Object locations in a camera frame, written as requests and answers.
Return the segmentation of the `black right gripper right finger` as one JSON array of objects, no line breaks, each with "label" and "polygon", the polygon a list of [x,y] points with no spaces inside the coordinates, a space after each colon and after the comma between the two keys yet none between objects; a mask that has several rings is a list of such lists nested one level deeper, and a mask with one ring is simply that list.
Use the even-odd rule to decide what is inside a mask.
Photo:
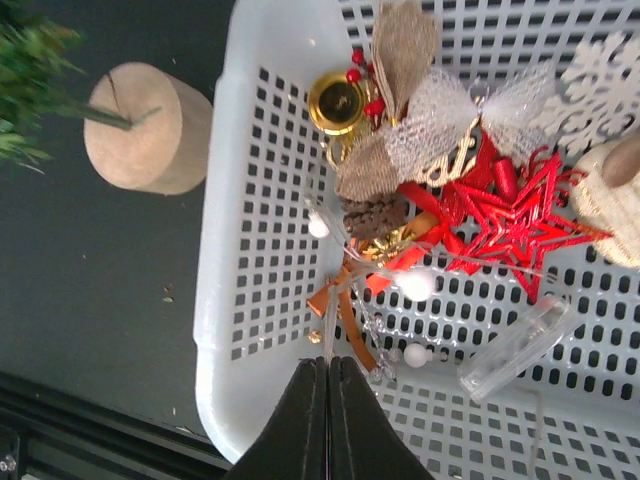
[{"label": "black right gripper right finger", "polygon": [[353,358],[331,360],[328,394],[330,479],[433,479],[392,428]]}]

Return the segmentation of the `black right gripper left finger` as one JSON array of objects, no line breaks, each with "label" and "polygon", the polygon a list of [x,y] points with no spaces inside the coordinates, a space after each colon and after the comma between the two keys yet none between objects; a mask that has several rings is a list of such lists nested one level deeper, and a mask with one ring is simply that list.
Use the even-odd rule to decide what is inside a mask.
[{"label": "black right gripper left finger", "polygon": [[327,364],[297,366],[261,434],[229,479],[324,479],[327,474]]}]

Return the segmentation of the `white perforated plastic basket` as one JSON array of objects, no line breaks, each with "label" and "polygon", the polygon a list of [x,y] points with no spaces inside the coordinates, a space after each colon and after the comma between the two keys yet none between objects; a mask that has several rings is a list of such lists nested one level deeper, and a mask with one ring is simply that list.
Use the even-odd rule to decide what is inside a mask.
[{"label": "white perforated plastic basket", "polygon": [[[195,395],[208,437],[237,460],[271,416],[300,359],[321,354],[307,299],[342,252],[307,229],[304,200],[337,210],[334,173],[307,94],[367,48],[374,1],[239,1],[215,93],[194,318]],[[420,343],[433,360],[372,388],[398,436],[440,479],[635,479],[639,475],[639,275],[582,244],[546,256],[579,329],[521,378],[472,402],[458,365],[527,310],[507,271],[450,272],[425,302],[358,288],[380,342]]]}]

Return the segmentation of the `small green christmas tree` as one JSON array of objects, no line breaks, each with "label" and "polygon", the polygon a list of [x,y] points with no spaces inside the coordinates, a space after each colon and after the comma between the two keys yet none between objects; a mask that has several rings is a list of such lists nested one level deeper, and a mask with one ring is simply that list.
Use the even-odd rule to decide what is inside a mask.
[{"label": "small green christmas tree", "polygon": [[48,160],[35,134],[42,116],[83,121],[96,172],[111,185],[180,195],[207,173],[213,107],[198,90],[140,62],[106,73],[89,101],[57,82],[73,69],[67,50],[79,34],[29,15],[16,1],[1,4],[1,164],[38,170]]}]

